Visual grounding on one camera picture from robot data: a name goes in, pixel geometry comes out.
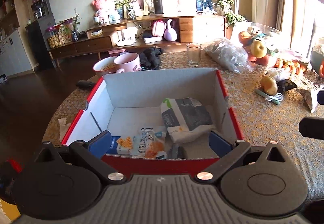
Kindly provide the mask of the teal green pen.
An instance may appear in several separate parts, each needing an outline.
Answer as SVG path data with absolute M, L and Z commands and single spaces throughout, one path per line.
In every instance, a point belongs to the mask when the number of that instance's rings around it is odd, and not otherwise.
M 280 105 L 281 101 L 283 101 L 283 95 L 281 93 L 277 93 L 275 95 L 268 95 L 259 89 L 255 89 L 255 93 L 262 96 L 264 98 L 264 100 L 266 100 L 268 102 L 272 102 L 276 105 Z

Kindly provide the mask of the clear bag with food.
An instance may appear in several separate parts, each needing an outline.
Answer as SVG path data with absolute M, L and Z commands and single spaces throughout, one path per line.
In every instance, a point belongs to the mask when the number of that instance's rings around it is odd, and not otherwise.
M 266 76 L 270 76 L 276 82 L 280 82 L 289 78 L 290 73 L 288 70 L 283 68 L 272 68 L 266 74 Z

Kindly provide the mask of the dark dried fruit bag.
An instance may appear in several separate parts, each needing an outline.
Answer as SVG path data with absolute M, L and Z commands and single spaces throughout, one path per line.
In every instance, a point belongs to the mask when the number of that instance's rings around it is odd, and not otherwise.
M 187 154 L 183 146 L 179 144 L 173 144 L 171 148 L 167 151 L 168 159 L 186 159 Z

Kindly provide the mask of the chicken sausage snack pouch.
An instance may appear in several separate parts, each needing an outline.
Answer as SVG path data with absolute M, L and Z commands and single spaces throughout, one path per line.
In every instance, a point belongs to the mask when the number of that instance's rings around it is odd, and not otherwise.
M 166 128 L 164 126 L 142 127 L 137 156 L 146 159 L 164 159 Z

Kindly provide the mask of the orange grey desktop bin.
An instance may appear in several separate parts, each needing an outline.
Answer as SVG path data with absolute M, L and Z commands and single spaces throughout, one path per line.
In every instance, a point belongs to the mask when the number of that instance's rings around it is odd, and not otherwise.
M 317 44 L 312 48 L 310 64 L 318 76 L 323 78 L 323 45 Z

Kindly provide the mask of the purple vase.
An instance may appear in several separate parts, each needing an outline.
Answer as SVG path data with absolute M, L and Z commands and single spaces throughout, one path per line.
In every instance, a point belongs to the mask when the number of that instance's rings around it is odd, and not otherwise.
M 172 20 L 168 19 L 165 23 L 165 32 L 164 32 L 164 38 L 167 41 L 173 42 L 177 40 L 177 32 L 175 29 L 171 27 Z

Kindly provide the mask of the clear plastic fruit bowl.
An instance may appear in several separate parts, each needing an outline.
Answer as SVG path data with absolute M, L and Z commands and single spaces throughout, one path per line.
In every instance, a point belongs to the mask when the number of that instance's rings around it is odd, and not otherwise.
M 277 59 L 283 59 L 283 53 L 287 52 L 287 37 L 279 30 L 259 23 L 240 22 L 234 30 L 232 37 L 238 38 L 239 44 L 247 51 L 248 60 L 252 63 L 273 68 Z M 253 40 L 262 40 L 267 48 L 267 54 L 263 58 L 256 58 L 251 54 L 250 46 Z

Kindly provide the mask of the yellow pear on table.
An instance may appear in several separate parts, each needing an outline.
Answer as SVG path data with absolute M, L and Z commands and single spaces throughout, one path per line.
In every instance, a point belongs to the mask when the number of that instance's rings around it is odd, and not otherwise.
M 277 82 L 271 76 L 263 76 L 260 85 L 267 95 L 275 95 L 278 91 Z

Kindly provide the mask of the black speaker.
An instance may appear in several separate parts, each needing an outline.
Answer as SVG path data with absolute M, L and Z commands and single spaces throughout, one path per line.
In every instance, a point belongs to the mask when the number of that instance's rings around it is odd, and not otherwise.
M 161 15 L 164 13 L 162 0 L 153 0 L 153 6 L 156 15 Z

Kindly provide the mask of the pink plush pig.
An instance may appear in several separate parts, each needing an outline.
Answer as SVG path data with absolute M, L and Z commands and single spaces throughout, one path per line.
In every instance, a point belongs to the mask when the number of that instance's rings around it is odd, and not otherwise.
M 93 0 L 92 5 L 94 7 L 93 20 L 96 25 L 106 23 L 109 20 L 109 7 L 108 0 Z

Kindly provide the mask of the blue yellow snack packet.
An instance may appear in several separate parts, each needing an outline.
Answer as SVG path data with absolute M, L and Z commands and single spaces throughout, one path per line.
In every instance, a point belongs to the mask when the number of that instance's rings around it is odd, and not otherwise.
M 139 136 L 112 136 L 112 142 L 106 154 L 135 156 L 138 154 L 139 142 Z

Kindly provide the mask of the wooden tv cabinet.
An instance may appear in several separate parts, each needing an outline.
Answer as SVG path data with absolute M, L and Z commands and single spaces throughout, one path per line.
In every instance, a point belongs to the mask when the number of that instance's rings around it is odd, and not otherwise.
M 164 37 L 151 35 L 151 27 L 155 20 L 172 20 L 171 27 L 177 32 L 177 40 L 170 42 Z M 207 43 L 215 37 L 226 36 L 226 18 L 215 14 L 194 13 L 187 15 L 139 16 L 134 20 L 122 19 L 115 23 L 91 27 L 86 37 L 76 42 L 62 44 L 49 51 L 50 57 L 57 63 L 61 59 L 83 56 L 86 54 L 101 54 L 107 52 L 110 56 L 125 51 L 140 51 L 147 47 L 175 47 L 188 43 Z

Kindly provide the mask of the yellow apple in bowl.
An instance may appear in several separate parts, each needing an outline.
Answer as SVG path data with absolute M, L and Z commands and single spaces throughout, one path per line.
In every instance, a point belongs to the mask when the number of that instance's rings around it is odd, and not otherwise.
M 266 45 L 262 40 L 253 40 L 250 46 L 251 54 L 256 58 L 263 58 L 267 54 Z

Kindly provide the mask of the grey white paper bag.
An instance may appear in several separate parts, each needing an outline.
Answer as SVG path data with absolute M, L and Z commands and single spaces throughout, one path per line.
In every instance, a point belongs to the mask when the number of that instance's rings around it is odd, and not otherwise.
M 166 98 L 160 105 L 161 117 L 174 143 L 193 142 L 215 126 L 206 107 L 193 98 Z

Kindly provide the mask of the white strawberry mug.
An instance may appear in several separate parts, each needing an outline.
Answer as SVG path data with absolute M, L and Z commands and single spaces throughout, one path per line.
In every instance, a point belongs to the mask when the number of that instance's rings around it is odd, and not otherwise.
M 116 72 L 116 66 L 114 60 L 116 57 L 104 58 L 94 64 L 93 70 L 98 77 L 102 77 L 106 74 L 112 74 Z

